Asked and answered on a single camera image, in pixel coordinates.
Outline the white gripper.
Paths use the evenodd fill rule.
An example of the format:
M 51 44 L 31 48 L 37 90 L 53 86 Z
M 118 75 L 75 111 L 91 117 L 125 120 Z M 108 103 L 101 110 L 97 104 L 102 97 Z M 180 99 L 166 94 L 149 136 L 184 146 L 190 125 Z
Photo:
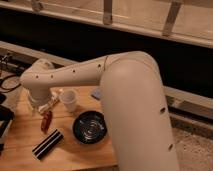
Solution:
M 28 100 L 31 104 L 32 114 L 36 113 L 36 108 L 40 114 L 49 111 L 53 108 L 55 102 L 49 102 L 51 100 L 52 93 L 50 91 L 44 92 L 33 92 L 30 91 L 28 94 Z

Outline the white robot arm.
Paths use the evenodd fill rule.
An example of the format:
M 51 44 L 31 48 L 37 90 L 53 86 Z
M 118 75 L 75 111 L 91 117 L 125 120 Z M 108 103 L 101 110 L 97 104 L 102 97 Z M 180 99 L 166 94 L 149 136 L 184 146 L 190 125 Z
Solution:
M 142 51 L 55 69 L 39 59 L 20 78 L 41 106 L 53 87 L 100 87 L 101 107 L 120 171 L 180 171 L 164 87 L 156 61 Z

